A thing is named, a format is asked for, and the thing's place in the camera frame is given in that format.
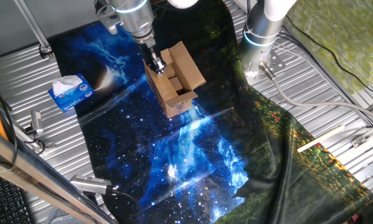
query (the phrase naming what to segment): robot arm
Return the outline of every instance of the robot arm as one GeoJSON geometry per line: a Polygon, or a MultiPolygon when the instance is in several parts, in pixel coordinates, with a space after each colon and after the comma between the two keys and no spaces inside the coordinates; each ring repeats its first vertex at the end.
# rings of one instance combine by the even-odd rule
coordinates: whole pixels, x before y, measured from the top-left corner
{"type": "MultiPolygon", "coordinates": [[[[188,8],[197,1],[168,0],[171,5],[180,9],[188,8]]],[[[240,44],[241,62],[246,73],[258,73],[261,62],[270,63],[272,44],[283,18],[295,2],[296,0],[258,0],[253,7],[240,44]]],[[[117,33],[118,23],[130,32],[138,43],[146,64],[161,77],[166,63],[156,46],[152,27],[154,14],[149,0],[110,0],[109,4],[106,4],[105,0],[97,0],[96,9],[98,18],[110,33],[117,33]]]]}
{"type": "MultiPolygon", "coordinates": [[[[180,9],[188,8],[196,2],[197,0],[169,0],[170,4],[180,9]]],[[[154,13],[149,0],[110,0],[109,4],[105,0],[98,0],[96,9],[98,18],[111,34],[117,33],[118,23],[131,34],[146,64],[161,77],[166,63],[156,46],[152,27],[154,13]]]]}

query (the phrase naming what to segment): white stick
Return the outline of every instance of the white stick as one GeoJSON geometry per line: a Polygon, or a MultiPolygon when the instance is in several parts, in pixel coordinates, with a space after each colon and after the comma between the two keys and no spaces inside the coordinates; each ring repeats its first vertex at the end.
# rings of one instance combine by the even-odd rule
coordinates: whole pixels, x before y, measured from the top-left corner
{"type": "Polygon", "coordinates": [[[345,127],[346,127],[345,125],[340,125],[337,128],[334,128],[333,130],[328,131],[324,135],[321,135],[320,137],[318,137],[318,138],[310,141],[309,143],[306,143],[302,147],[299,147],[297,149],[297,152],[303,152],[303,151],[309,149],[310,147],[314,146],[315,144],[318,144],[319,142],[324,141],[324,140],[330,138],[331,136],[334,136],[335,134],[337,134],[340,131],[344,130],[345,127]]]}

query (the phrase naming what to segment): keyboard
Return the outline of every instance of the keyboard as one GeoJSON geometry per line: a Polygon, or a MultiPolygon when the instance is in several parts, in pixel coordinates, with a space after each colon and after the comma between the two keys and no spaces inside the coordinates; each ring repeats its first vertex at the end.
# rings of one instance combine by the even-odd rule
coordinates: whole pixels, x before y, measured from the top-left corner
{"type": "Polygon", "coordinates": [[[23,190],[1,177],[0,224],[34,224],[23,190]]]}

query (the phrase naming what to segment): metal table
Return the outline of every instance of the metal table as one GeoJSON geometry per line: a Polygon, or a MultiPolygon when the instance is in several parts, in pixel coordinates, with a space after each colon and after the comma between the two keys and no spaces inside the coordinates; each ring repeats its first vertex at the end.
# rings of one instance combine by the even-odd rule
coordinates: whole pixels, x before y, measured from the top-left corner
{"type": "MultiPolygon", "coordinates": [[[[236,37],[240,40],[247,15],[232,0],[224,0],[224,2],[231,11],[236,37]]],[[[296,45],[282,39],[278,39],[275,45],[277,46],[274,48],[275,51],[286,64],[286,70],[277,74],[277,78],[288,96],[305,102],[346,101],[346,98],[339,93],[336,84],[316,65],[312,66],[314,63],[301,53],[302,50],[296,45]],[[290,49],[300,55],[287,52],[290,49]]],[[[47,90],[52,87],[52,80],[59,77],[61,74],[57,62],[43,59],[39,54],[38,45],[0,58],[0,92],[13,108],[12,117],[22,127],[26,127],[31,122],[30,110],[40,110],[44,125],[41,140],[55,143],[55,148],[46,149],[41,155],[42,158],[67,179],[76,174],[93,176],[90,157],[75,110],[62,113],[47,93],[47,90]]],[[[340,124],[345,124],[346,129],[343,133],[329,138],[322,144],[359,181],[373,191],[373,141],[357,149],[351,145],[353,139],[367,131],[365,128],[367,123],[359,114],[340,106],[324,108],[292,106],[283,100],[272,82],[268,80],[257,82],[253,87],[289,110],[315,137],[340,124]]],[[[37,223],[43,223],[53,207],[31,194],[27,194],[27,198],[35,220],[37,223]]],[[[97,199],[104,211],[109,213],[101,196],[97,199]]]]}

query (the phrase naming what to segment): cardboard box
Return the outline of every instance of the cardboard box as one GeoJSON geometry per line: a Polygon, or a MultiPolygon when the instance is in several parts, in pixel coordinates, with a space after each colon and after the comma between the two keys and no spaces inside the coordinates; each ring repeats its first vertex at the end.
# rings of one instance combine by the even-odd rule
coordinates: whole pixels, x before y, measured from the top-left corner
{"type": "Polygon", "coordinates": [[[182,89],[178,91],[181,94],[177,94],[172,82],[168,79],[167,72],[171,70],[165,69],[163,76],[157,78],[155,72],[145,64],[145,74],[163,112],[166,117],[171,118],[192,107],[192,99],[198,97],[193,90],[206,83],[206,80],[182,42],[161,51],[161,54],[167,66],[171,65],[174,68],[175,76],[182,86],[182,89]]]}
{"type": "Polygon", "coordinates": [[[177,77],[171,78],[170,83],[172,84],[174,90],[177,92],[178,95],[183,94],[183,87],[181,85],[180,80],[177,77]]]}
{"type": "Polygon", "coordinates": [[[62,112],[70,110],[78,103],[94,95],[94,90],[92,89],[90,84],[88,84],[86,79],[80,73],[76,76],[82,80],[82,83],[80,83],[79,85],[65,91],[64,93],[61,93],[58,96],[54,95],[53,89],[48,91],[51,98],[62,110],[62,112]]]}
{"type": "Polygon", "coordinates": [[[168,79],[175,77],[175,71],[171,64],[164,68],[164,74],[166,74],[168,79]]]}

